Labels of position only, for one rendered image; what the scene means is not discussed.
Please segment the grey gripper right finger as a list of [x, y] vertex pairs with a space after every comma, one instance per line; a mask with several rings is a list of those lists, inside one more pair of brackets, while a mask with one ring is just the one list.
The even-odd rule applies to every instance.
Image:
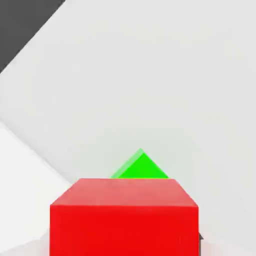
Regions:
[[199, 256], [216, 256], [217, 247], [199, 233]]

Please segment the small red cube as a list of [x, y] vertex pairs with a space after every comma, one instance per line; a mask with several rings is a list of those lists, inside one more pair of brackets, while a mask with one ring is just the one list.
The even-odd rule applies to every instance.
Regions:
[[50, 205], [49, 256], [199, 251], [199, 207], [174, 179], [82, 178]]

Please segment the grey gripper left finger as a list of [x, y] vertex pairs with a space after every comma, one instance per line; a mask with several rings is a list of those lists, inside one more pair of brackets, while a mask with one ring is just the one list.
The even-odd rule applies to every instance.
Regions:
[[38, 240], [34, 256], [50, 256], [49, 240]]

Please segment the small green cube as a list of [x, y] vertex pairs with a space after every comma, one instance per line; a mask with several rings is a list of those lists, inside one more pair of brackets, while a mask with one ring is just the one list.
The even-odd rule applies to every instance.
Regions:
[[112, 176], [113, 179], [168, 179], [155, 162], [138, 149]]

